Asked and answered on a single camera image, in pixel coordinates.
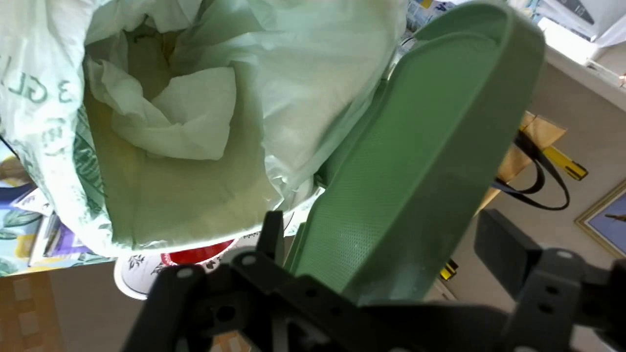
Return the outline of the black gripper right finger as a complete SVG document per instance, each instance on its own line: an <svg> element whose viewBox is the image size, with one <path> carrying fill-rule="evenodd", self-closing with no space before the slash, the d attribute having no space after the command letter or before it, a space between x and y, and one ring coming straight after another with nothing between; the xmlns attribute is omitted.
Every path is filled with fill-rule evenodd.
<svg viewBox="0 0 626 352"><path fill-rule="evenodd" d="M477 215L473 251L511 297L522 292L542 256L542 247L497 209Z"/></svg>

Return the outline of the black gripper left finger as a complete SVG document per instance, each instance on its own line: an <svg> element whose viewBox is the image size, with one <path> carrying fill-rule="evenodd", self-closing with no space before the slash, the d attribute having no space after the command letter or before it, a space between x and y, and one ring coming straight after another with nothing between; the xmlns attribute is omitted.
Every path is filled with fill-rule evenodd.
<svg viewBox="0 0 626 352"><path fill-rule="evenodd" d="M274 264L284 262L284 213L268 211L262 221L256 253Z"/></svg>

